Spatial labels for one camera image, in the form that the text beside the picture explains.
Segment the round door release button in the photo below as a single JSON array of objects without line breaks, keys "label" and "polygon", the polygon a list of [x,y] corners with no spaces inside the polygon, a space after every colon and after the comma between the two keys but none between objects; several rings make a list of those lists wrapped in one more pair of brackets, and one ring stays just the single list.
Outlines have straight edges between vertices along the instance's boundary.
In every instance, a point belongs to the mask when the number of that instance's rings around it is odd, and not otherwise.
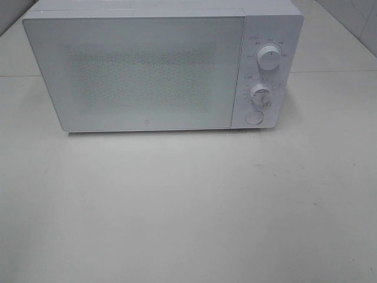
[{"label": "round door release button", "polygon": [[245,121],[249,125],[259,125],[263,118],[264,115],[261,111],[251,111],[246,114]]}]

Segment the white microwave oven body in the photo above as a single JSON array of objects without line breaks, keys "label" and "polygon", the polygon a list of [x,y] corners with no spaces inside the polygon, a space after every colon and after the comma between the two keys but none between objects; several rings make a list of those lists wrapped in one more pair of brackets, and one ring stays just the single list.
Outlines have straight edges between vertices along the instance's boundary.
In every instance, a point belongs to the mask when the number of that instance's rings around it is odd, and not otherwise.
[{"label": "white microwave oven body", "polygon": [[[24,15],[22,24],[26,19],[214,17],[244,18],[232,122],[228,129],[274,127],[304,21],[291,1],[38,1]],[[256,59],[258,49],[267,44],[276,44],[282,53],[280,65],[271,71],[261,69]],[[250,99],[250,89],[258,83],[271,89],[270,101],[264,105],[255,105]],[[263,113],[259,125],[246,123],[246,114],[251,111]]]}]

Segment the white timer knob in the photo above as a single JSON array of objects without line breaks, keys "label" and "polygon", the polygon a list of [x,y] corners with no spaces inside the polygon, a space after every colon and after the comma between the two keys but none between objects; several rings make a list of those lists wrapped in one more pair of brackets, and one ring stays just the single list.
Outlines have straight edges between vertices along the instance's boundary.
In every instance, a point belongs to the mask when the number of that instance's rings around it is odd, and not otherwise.
[{"label": "white timer knob", "polygon": [[250,89],[250,99],[255,105],[264,105],[270,101],[271,89],[267,84],[258,83]]}]

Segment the upper white power knob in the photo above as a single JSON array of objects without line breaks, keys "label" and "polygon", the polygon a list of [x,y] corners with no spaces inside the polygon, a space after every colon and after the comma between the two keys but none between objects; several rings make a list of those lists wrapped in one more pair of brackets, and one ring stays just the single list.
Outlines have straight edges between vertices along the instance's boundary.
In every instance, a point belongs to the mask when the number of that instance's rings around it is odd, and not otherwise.
[{"label": "upper white power knob", "polygon": [[276,44],[267,44],[258,49],[256,59],[259,67],[271,71],[280,65],[282,53]]}]

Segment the white microwave door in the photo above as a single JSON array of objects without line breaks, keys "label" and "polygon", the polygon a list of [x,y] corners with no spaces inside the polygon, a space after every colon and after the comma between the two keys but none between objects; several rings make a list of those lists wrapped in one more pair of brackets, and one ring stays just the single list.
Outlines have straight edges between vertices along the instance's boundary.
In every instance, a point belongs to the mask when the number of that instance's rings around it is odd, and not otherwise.
[{"label": "white microwave door", "polygon": [[244,18],[26,19],[67,132],[228,129]]}]

